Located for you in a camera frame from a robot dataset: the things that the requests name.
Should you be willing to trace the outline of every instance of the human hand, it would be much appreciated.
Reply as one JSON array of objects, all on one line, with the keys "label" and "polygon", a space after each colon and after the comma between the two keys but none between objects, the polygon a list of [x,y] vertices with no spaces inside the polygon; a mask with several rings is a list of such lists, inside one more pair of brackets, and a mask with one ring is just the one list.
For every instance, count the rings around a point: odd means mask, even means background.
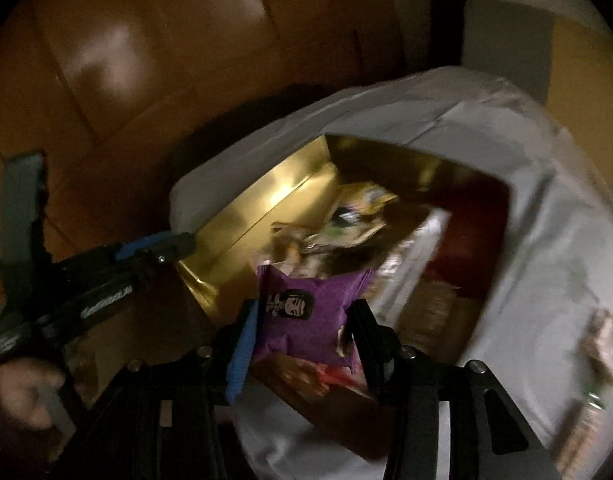
[{"label": "human hand", "polygon": [[48,430],[51,416],[40,402],[40,390],[59,390],[64,374],[45,361],[24,357],[0,365],[0,406],[8,416],[32,430]]}]

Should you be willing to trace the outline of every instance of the purple snack package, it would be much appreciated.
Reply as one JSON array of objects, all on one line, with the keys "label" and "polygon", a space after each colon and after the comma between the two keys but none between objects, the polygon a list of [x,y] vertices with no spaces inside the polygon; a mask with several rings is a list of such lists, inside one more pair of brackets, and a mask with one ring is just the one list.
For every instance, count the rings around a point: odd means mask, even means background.
[{"label": "purple snack package", "polygon": [[337,352],[347,308],[367,287],[372,270],[338,274],[326,280],[290,278],[274,266],[258,267],[260,305],[266,311],[253,350],[257,361],[281,352],[314,363],[356,370],[357,351]]}]

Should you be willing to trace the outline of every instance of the screw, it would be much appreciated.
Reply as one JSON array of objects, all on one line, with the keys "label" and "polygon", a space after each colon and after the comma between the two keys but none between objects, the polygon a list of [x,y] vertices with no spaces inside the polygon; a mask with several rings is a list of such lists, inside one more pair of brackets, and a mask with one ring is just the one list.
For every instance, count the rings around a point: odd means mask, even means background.
[{"label": "screw", "polygon": [[128,363],[128,365],[126,365],[126,368],[128,369],[129,372],[137,372],[142,367],[143,364],[144,364],[144,361],[141,361],[139,359],[133,359],[132,361]]},{"label": "screw", "polygon": [[416,352],[412,346],[403,345],[400,348],[400,357],[404,359],[415,359]]},{"label": "screw", "polygon": [[486,365],[481,361],[470,361],[468,366],[471,370],[473,370],[476,374],[483,374],[487,368]]},{"label": "screw", "polygon": [[196,350],[196,352],[199,357],[202,357],[202,359],[208,359],[211,357],[211,355],[213,355],[213,349],[210,346],[201,346]]}]

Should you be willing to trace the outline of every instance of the blue textured pad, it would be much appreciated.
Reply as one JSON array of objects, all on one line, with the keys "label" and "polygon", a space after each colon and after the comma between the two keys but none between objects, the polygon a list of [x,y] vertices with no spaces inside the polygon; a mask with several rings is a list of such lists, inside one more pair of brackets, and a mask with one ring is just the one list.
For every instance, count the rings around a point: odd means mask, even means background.
[{"label": "blue textured pad", "polygon": [[125,260],[126,258],[130,258],[136,251],[140,249],[144,249],[149,245],[153,245],[157,242],[161,242],[162,240],[166,240],[171,237],[173,233],[170,231],[162,231],[161,233],[156,233],[154,235],[149,235],[144,238],[140,238],[139,240],[135,240],[134,242],[130,242],[128,244],[122,245],[122,248],[115,253],[116,260]]},{"label": "blue textured pad", "polygon": [[235,345],[231,362],[226,367],[226,400],[229,404],[232,404],[235,397],[240,394],[244,387],[246,374],[249,371],[258,332],[258,308],[259,303],[255,300],[248,317],[244,321],[242,333]]}]

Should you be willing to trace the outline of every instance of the open box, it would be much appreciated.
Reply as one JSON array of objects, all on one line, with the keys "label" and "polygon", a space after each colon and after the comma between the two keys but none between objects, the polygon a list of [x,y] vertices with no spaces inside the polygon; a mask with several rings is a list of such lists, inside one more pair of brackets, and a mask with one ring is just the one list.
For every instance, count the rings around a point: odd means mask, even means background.
[{"label": "open box", "polygon": [[[373,181],[399,196],[387,205],[387,244],[419,226],[419,205],[451,213],[424,277],[453,285],[453,302],[439,342],[438,361],[459,359],[493,283],[509,211],[502,181],[427,153],[355,137],[322,136],[288,156],[207,222],[196,234],[196,252],[180,263],[180,274],[217,326],[235,320],[247,298],[258,295],[253,254],[271,242],[273,222],[321,225],[339,185]],[[285,402],[328,437],[360,456],[377,460],[390,445],[395,413],[347,388],[332,387],[314,399],[286,380],[290,359],[267,359],[251,367]]]}]

